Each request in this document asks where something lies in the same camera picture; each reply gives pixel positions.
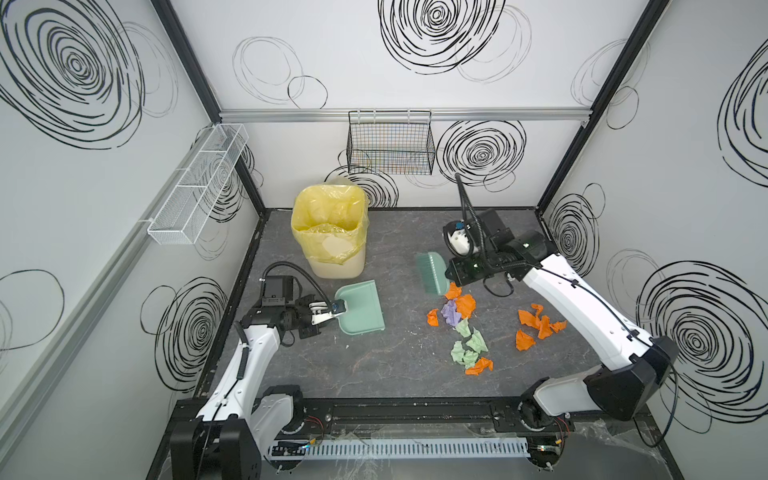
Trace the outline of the green dustpan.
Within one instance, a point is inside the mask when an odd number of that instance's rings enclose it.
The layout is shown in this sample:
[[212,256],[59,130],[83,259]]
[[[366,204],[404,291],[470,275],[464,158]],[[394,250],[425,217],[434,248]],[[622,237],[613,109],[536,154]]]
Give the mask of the green dustpan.
[[336,291],[336,301],[343,301],[346,310],[335,314],[341,331],[349,336],[385,329],[385,321],[374,280],[342,286]]

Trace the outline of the green hand brush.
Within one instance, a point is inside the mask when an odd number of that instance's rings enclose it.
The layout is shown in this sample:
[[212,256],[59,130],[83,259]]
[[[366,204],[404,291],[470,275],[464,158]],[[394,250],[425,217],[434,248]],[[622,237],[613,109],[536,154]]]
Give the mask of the green hand brush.
[[418,253],[415,256],[416,267],[427,294],[444,296],[450,289],[450,281],[445,275],[447,269],[443,257],[437,252]]

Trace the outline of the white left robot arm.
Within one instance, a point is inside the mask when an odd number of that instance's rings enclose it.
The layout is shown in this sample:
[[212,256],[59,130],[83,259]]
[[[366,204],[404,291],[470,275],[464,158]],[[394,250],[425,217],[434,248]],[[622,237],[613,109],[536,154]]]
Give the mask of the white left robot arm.
[[255,405],[269,363],[288,332],[302,338],[348,311],[303,268],[289,261],[266,267],[256,304],[233,326],[239,350],[213,394],[195,417],[174,427],[170,438],[174,479],[258,479],[264,451],[294,421],[290,393],[268,395]]

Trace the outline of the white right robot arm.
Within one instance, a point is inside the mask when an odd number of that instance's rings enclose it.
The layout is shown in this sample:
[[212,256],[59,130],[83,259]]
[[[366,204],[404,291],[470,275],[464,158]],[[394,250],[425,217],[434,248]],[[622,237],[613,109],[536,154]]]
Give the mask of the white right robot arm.
[[464,182],[455,178],[461,218],[443,228],[452,254],[444,277],[458,287],[502,275],[520,282],[555,307],[589,343],[598,366],[535,383],[520,398],[522,424],[542,431],[564,414],[601,411],[630,421],[666,381],[678,383],[679,348],[654,336],[609,304],[538,231],[514,235],[492,210],[478,213]]

